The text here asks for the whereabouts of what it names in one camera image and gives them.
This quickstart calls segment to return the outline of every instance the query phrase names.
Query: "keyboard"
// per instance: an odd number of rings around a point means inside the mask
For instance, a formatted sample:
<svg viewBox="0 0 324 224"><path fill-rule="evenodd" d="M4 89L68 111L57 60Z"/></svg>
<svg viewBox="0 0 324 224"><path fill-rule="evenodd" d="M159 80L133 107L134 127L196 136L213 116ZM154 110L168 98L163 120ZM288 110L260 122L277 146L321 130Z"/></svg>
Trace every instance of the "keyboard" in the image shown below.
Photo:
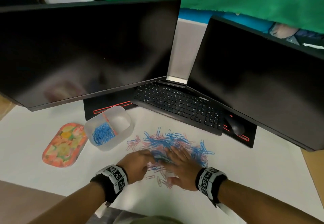
<svg viewBox="0 0 324 224"><path fill-rule="evenodd" d="M221 107L199 96L159 83L139 86L131 103L171 117L207 132L222 135L224 124Z"/></svg>

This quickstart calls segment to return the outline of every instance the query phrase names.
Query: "computer monitor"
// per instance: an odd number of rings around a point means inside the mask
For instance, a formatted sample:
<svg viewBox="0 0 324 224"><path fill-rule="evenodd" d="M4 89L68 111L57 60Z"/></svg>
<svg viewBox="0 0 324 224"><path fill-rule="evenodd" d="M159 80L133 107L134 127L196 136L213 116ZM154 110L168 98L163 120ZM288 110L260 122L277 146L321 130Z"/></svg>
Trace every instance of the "computer monitor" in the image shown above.
<svg viewBox="0 0 324 224"><path fill-rule="evenodd" d="M166 79L180 3L2 7L0 93L36 111Z"/></svg>
<svg viewBox="0 0 324 224"><path fill-rule="evenodd" d="M307 150L324 149L324 61L304 47L212 17L187 88Z"/></svg>

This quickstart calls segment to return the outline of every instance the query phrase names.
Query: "right hand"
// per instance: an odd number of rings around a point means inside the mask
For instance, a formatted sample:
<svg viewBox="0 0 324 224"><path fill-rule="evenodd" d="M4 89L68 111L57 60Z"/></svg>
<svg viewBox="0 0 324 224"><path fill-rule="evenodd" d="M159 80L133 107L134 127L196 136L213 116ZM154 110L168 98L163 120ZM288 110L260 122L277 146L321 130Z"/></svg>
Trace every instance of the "right hand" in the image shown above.
<svg viewBox="0 0 324 224"><path fill-rule="evenodd" d="M165 161L159 161L159 163L179 177L168 177L169 184L177 185L189 191L197 191L196 177L202 166L189 155L185 148L178 150L171 146L171 150L166 148L165 151L174 164Z"/></svg>

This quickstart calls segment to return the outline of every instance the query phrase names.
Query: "white desk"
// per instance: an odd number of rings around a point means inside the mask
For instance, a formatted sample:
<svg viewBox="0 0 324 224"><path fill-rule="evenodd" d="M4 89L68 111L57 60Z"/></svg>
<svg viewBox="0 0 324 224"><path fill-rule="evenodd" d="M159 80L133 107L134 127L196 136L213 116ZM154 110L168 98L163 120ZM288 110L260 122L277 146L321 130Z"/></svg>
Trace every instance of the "white desk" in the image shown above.
<svg viewBox="0 0 324 224"><path fill-rule="evenodd" d="M185 132L190 140L204 140L215 151L208 163L242 183L324 221L324 209L298 147L258 128L254 148L232 138L216 136L155 112L136 107L128 111L135 122L133 135L144 131ZM77 101L45 110L30 112L15 107L0 121L0 180L67 196L86 185L102 167L116 163L126 155L122 142L109 152L101 152L89 142L74 165L55 168L42 161L42 152L58 129L66 123L84 124L83 102ZM127 186L112 207L144 215L162 214L184 223L234 223L215 209L199 192L159 187L156 181L143 180Z"/></svg>

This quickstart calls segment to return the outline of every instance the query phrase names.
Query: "computer mouse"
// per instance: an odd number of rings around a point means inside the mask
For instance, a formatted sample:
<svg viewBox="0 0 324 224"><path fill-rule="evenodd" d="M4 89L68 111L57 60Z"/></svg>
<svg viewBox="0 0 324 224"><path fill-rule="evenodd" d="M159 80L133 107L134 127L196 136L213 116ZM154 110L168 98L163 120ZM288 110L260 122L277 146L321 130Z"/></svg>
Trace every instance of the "computer mouse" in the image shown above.
<svg viewBox="0 0 324 224"><path fill-rule="evenodd" d="M229 123L229 125L231 126L233 132L236 135L242 135L245 132L244 126L243 124L241 124L240 122L238 122L237 120L235 120L233 117L231 117L230 115L226 115L225 116L226 121Z"/></svg>

